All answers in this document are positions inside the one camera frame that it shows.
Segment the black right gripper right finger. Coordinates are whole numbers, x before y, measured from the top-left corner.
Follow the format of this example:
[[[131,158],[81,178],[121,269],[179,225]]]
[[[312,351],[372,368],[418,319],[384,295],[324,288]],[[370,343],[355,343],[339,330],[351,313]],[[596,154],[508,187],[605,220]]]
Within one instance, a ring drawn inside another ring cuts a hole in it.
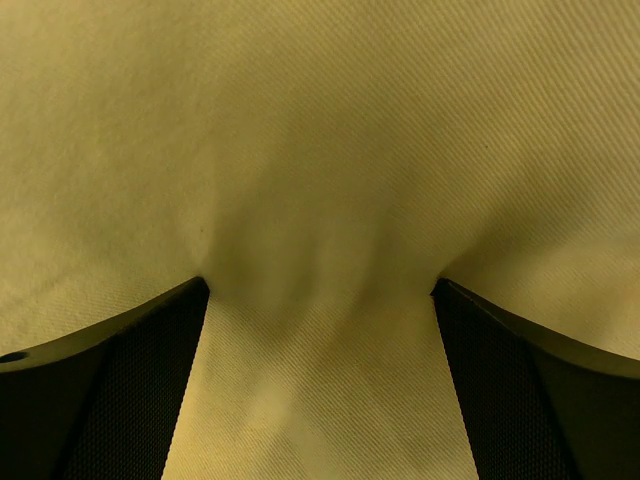
[[[431,296],[479,478],[638,479],[638,360],[448,279]]]

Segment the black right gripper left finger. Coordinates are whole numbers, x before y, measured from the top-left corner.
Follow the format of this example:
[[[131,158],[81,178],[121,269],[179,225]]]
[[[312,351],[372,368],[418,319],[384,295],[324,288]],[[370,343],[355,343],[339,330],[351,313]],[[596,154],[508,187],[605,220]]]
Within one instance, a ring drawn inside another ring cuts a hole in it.
[[[4,479],[159,479],[209,299],[195,277],[1,357]]]

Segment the yellow trousers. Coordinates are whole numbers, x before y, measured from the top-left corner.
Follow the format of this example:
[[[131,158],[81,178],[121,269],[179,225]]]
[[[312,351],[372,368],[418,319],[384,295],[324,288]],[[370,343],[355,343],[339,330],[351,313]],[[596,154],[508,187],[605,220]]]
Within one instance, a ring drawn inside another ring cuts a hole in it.
[[[430,292],[639,353],[635,1],[5,1],[1,348],[211,290],[168,479],[472,479]]]

